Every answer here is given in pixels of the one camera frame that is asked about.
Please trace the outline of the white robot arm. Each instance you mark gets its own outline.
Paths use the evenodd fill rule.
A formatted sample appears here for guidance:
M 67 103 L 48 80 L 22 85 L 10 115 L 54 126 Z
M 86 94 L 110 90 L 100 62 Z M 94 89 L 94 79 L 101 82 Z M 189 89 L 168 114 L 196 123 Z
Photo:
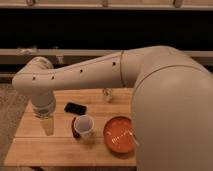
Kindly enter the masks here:
M 54 112 L 54 92 L 131 88 L 137 171 L 213 171 L 213 74 L 169 46 L 123 50 L 55 69 L 35 57 L 14 88 L 40 116 Z

